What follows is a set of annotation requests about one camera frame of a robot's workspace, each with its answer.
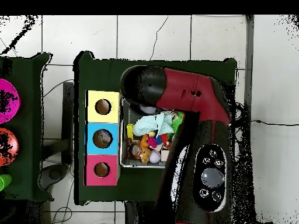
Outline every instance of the blue box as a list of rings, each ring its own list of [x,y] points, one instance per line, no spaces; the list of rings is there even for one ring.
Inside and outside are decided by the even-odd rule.
[[[98,130],[107,130],[112,134],[112,143],[104,149],[93,143],[93,135]],[[88,155],[117,155],[119,147],[119,125],[106,123],[88,123],[87,125],[87,154]]]

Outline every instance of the orange bowl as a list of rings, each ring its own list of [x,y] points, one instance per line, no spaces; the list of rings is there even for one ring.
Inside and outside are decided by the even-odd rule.
[[[12,163],[18,150],[19,144],[15,135],[8,129],[0,128],[0,166]]]

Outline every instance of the colored box with hole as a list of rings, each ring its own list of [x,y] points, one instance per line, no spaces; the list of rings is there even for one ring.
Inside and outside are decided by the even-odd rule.
[[[107,166],[107,173],[96,174],[97,165],[104,163]],[[87,186],[116,186],[120,176],[120,166],[117,155],[87,155],[86,164],[86,185]]]
[[[106,148],[98,148],[94,141],[98,143],[96,131],[105,130],[110,138]],[[107,123],[88,123],[87,124],[87,155],[117,155],[119,147],[119,125]]]
[[[117,92],[89,90],[87,121],[93,123],[118,123],[120,99],[120,93]]]

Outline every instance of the dark green table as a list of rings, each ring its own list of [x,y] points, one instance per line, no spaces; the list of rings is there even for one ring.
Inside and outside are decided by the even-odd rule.
[[[41,72],[50,62],[51,54],[32,58],[0,57],[0,78],[11,82],[21,99],[15,117],[0,127],[12,131],[20,146],[16,159],[0,167],[0,174],[12,176],[12,183],[1,192],[5,199],[48,201],[49,193],[38,187],[37,179],[42,158]]]
[[[117,186],[84,186],[84,131],[85,91],[120,90],[122,73],[133,65],[158,65],[186,70],[214,77],[225,88],[229,99],[234,99],[236,60],[219,61],[128,61],[120,59],[94,59],[91,52],[81,52],[74,61],[75,72],[75,202],[84,201],[155,201],[158,195],[162,169],[121,168]]]

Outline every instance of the pink box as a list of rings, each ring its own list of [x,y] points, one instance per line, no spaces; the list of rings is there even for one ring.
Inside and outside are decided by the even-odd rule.
[[[106,177],[99,177],[95,173],[95,166],[101,162],[109,166],[109,174]],[[119,175],[120,166],[117,162],[117,155],[87,155],[87,186],[116,186]]]

